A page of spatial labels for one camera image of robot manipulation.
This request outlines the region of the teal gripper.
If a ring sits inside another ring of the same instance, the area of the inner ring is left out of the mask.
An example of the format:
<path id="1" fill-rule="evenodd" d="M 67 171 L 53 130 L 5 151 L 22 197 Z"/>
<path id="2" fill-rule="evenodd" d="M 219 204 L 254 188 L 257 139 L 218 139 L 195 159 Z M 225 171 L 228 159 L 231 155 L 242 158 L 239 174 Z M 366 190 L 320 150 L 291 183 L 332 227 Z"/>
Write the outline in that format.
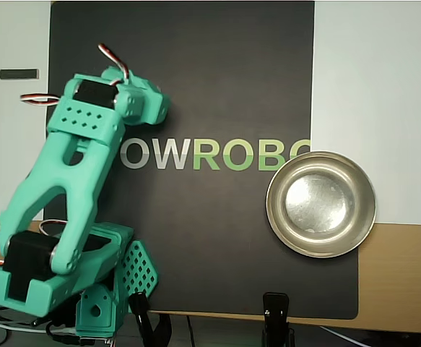
<path id="1" fill-rule="evenodd" d="M 141 123 L 156 125 L 165 120 L 170 106 L 170 98 L 156 86 L 151 86 L 144 91 L 144 107 Z"/>

